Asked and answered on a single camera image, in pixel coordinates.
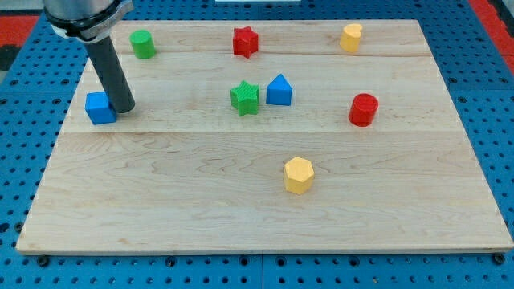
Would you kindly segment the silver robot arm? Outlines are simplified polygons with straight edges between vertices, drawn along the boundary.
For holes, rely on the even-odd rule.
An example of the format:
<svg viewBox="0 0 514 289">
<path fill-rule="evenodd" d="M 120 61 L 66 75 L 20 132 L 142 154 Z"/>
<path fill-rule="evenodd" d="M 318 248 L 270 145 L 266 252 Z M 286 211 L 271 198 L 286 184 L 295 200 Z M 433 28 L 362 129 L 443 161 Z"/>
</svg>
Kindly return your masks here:
<svg viewBox="0 0 514 289">
<path fill-rule="evenodd" d="M 54 32 L 82 43 L 97 43 L 134 9 L 132 0 L 43 0 L 43 11 Z"/>
</svg>

